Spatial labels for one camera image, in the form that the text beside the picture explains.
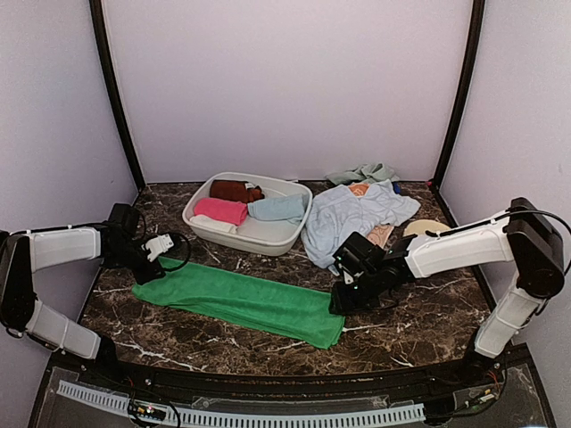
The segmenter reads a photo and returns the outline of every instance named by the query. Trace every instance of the gray green cloth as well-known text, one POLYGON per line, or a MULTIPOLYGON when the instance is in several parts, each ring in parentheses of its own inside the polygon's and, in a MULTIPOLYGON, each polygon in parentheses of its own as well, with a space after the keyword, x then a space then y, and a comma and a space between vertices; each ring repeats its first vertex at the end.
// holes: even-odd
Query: gray green cloth
POLYGON ((310 196, 292 194, 281 198, 266 198, 248 204, 248 214, 261 221, 288 220, 299 224, 303 220, 310 196))
POLYGON ((394 173, 394 169, 382 163, 365 163, 356 169, 344 172, 334 172, 326 176, 334 185, 348 185, 350 183, 379 183, 385 180, 399 181, 400 178, 394 173))
MULTIPOLYGON (((165 268, 180 261, 160 258, 165 268)), ((188 310, 316 348, 337 343, 344 317, 329 314, 330 294, 188 263, 164 278, 133 286, 133 294, 159 306, 188 310)))

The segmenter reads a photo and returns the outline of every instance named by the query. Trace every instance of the orange cloth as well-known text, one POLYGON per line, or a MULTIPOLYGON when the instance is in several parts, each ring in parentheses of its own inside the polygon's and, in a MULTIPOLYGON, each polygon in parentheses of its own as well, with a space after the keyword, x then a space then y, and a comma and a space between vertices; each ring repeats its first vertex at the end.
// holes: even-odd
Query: orange cloth
MULTIPOLYGON (((361 196, 365 196, 369 186, 370 185, 367 183, 355 183, 354 185, 349 185, 349 190, 359 198, 361 196)), ((367 235, 367 239, 369 239, 373 244, 384 248, 393 229, 394 226, 391 225, 376 225, 375 228, 371 230, 371 233, 367 235)))

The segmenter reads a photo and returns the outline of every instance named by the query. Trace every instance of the black metal bar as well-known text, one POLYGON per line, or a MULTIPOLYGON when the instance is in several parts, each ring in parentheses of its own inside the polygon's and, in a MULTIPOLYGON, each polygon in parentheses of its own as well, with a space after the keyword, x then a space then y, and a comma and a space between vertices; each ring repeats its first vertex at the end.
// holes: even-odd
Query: black metal bar
MULTIPOLYGON (((438 203, 438 206, 443 211, 444 218, 446 218, 446 221, 448 222, 449 226, 458 227, 458 223, 456 222, 456 219, 452 216, 450 208, 448 207, 448 204, 440 194, 440 190, 438 189, 438 187, 436 187, 434 184, 431 184, 429 188, 434 198, 436 199, 436 203, 438 203)), ((472 270, 472 273, 474 274, 476 281, 480 285, 480 290, 482 290, 482 294, 484 295, 485 301, 488 304, 488 308, 490 308, 490 310, 493 310, 496 307, 496 300, 493 298, 490 285, 485 279, 484 272, 482 272, 482 269, 480 268, 479 265, 472 266, 470 267, 470 269, 472 270)))
POLYGON ((462 115, 464 114, 464 107, 468 98, 468 91, 470 89, 470 82, 472 81, 472 73, 474 71, 474 64, 476 62, 476 53, 478 50, 478 42, 480 41, 480 32, 482 30, 482 22, 484 20, 484 5, 485 0, 474 0, 472 5, 472 17, 470 18, 470 28, 468 30, 468 41, 466 42, 466 52, 464 53, 464 62, 462 63, 462 72, 460 73, 460 80, 458 83, 458 91, 456 92, 456 99, 454 100, 454 107, 452 108, 452 115, 446 137, 444 138, 443 148, 440 152, 440 159, 432 178, 432 183, 437 188, 443 183, 446 169, 450 163, 462 115))
POLYGON ((135 152, 135 146, 128 131, 127 119, 123 110, 119 95, 119 87, 113 70, 111 51, 109 49, 109 40, 105 31, 105 20, 103 18, 103 6, 101 0, 89 0, 91 7, 91 20, 93 22, 93 31, 95 33, 95 41, 97 43, 97 51, 99 52, 99 61, 103 71, 103 78, 107 86, 107 95, 115 117, 115 124, 119 131, 119 137, 123 146, 123 151, 127 157, 128 166, 131 169, 131 175, 135 180, 135 184, 139 190, 145 188, 145 178, 143 171, 135 152))

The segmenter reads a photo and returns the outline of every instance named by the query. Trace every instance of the black metal frame post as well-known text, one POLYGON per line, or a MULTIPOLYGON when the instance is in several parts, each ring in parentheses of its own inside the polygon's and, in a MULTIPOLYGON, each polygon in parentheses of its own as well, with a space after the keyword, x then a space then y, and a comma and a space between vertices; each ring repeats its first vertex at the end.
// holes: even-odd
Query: black metal frame post
POLYGON ((111 103, 113 116, 115 117, 115 123, 117 124, 117 130, 119 131, 119 137, 123 150, 125 151, 125 156, 127 157, 131 175, 135 180, 137 189, 141 191, 146 185, 145 178, 143 177, 143 171, 139 164, 137 153, 135 152, 131 134, 128 130, 127 119, 120 99, 119 87, 117 86, 111 50, 109 48, 109 40, 107 39, 107 32, 105 30, 103 5, 101 4, 101 0, 89 0, 89 6, 91 8, 91 20, 93 22, 97 51, 99 52, 99 61, 101 62, 103 78, 107 86, 107 95, 109 96, 109 102, 111 103))
POLYGON ((470 18, 470 28, 468 30, 468 41, 466 42, 466 52, 464 53, 464 62, 462 63, 462 72, 458 83, 458 91, 456 99, 454 100, 454 107, 452 108, 452 115, 446 137, 444 138, 443 149, 440 153, 440 159, 434 172, 434 177, 431 182, 437 189, 443 183, 446 169, 450 163, 462 115, 464 114, 464 107, 468 98, 468 91, 470 89, 470 82, 472 81, 472 73, 474 71, 474 64, 476 63, 476 53, 478 50, 478 42, 480 41, 480 32, 482 30, 482 22, 484 21, 484 6, 485 0, 474 0, 472 5, 472 17, 470 18))

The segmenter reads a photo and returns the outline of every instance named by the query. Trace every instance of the brown towel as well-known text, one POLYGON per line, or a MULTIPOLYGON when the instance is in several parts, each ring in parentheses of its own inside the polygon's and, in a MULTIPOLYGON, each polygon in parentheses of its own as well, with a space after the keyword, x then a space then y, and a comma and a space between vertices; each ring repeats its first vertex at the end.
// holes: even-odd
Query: brown towel
POLYGON ((245 181, 214 180, 211 185, 211 198, 250 203, 264 199, 264 194, 258 185, 248 189, 245 181))

